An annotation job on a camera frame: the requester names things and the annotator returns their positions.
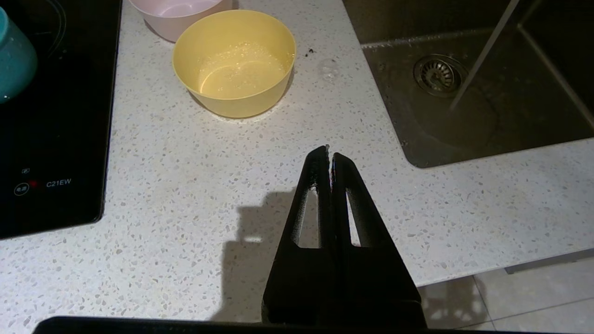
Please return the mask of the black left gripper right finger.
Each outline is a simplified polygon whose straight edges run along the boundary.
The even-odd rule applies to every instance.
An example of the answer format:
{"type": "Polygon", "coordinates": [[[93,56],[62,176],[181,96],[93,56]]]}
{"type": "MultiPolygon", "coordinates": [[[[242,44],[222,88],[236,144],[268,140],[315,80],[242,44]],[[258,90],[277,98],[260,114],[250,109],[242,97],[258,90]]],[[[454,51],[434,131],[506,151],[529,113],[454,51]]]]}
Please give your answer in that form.
{"type": "Polygon", "coordinates": [[[425,328],[421,297],[353,161],[333,155],[337,315],[357,327],[425,328]]]}

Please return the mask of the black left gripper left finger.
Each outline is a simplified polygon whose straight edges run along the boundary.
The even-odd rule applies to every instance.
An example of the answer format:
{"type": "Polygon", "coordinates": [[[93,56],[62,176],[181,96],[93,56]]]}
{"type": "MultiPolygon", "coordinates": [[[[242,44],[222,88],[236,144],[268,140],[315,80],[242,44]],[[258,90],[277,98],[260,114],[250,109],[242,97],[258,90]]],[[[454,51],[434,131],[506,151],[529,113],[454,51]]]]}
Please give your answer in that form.
{"type": "Polygon", "coordinates": [[[288,218],[262,298],[267,324],[320,324],[335,291],[336,237],[332,221],[329,152],[320,146],[306,155],[288,218]],[[309,190],[317,194],[318,248],[298,241],[309,190]]]}

